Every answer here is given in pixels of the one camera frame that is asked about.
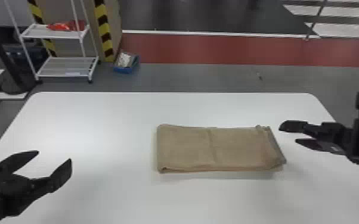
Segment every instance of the white shelf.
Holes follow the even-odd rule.
[[[22,38],[39,39],[83,39],[89,30],[89,25],[83,31],[55,31],[47,28],[47,25],[31,24],[22,34]]]
[[[99,57],[49,57],[36,73],[36,76],[91,78],[98,60]]]

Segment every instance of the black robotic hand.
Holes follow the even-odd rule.
[[[17,153],[0,162],[0,220],[7,216],[18,216],[35,200],[58,190],[70,179],[71,159],[49,177],[29,179],[14,174],[38,154],[38,151]]]
[[[355,107],[359,111],[359,93]],[[355,119],[352,128],[335,122],[311,125],[305,121],[287,120],[279,129],[283,132],[304,133],[312,138],[296,139],[297,143],[312,150],[345,155],[351,162],[359,164],[359,117]]]

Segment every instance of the metal shelf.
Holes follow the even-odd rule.
[[[80,39],[85,37],[89,30],[89,25],[85,26],[83,31],[55,31],[47,28],[43,24],[31,24],[22,34],[22,38],[39,38],[39,39]]]
[[[99,57],[49,57],[36,73],[38,77],[91,77]]]
[[[79,22],[78,15],[76,13],[75,1],[70,0],[72,13],[74,15],[74,21],[76,25],[76,29],[79,30]],[[93,37],[93,33],[89,32],[89,18],[86,14],[85,4],[83,0],[80,0],[81,8],[83,12],[83,16],[86,20],[86,26],[83,31],[55,31],[47,28],[47,25],[37,24],[35,19],[32,17],[32,24],[23,32],[20,33],[18,29],[18,25],[16,19],[11,11],[10,4],[8,0],[4,0],[4,4],[7,8],[8,15],[13,22],[14,28],[16,30],[17,36],[20,39],[21,45],[24,49],[25,56],[28,60],[29,67],[35,76],[36,81],[39,80],[40,77],[87,77],[88,82],[92,83],[92,75],[95,70],[95,67],[99,61],[99,53],[97,51],[95,38]],[[96,53],[96,57],[86,57],[85,47],[83,46],[83,39],[85,35],[89,32],[93,49]],[[82,57],[49,57],[43,63],[42,67],[36,71],[33,66],[32,60],[29,56],[28,50],[26,49],[26,45],[24,43],[25,38],[39,38],[39,39],[76,39],[79,40],[79,44],[81,46]]]

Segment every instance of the yellow and black striped pillar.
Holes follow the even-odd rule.
[[[36,4],[35,0],[28,0],[28,4],[36,23],[45,24],[43,22],[42,11]],[[47,50],[49,50],[51,56],[57,56],[57,54],[55,53],[55,46],[50,39],[43,39],[43,45],[47,48]]]
[[[107,19],[107,10],[104,0],[95,1],[95,15],[99,24],[99,35],[101,39],[101,47],[104,52],[106,61],[114,62],[114,49],[112,36],[110,34],[109,20]]]

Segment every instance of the folded towel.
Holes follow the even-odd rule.
[[[285,163],[270,127],[157,128],[160,173],[278,170]]]

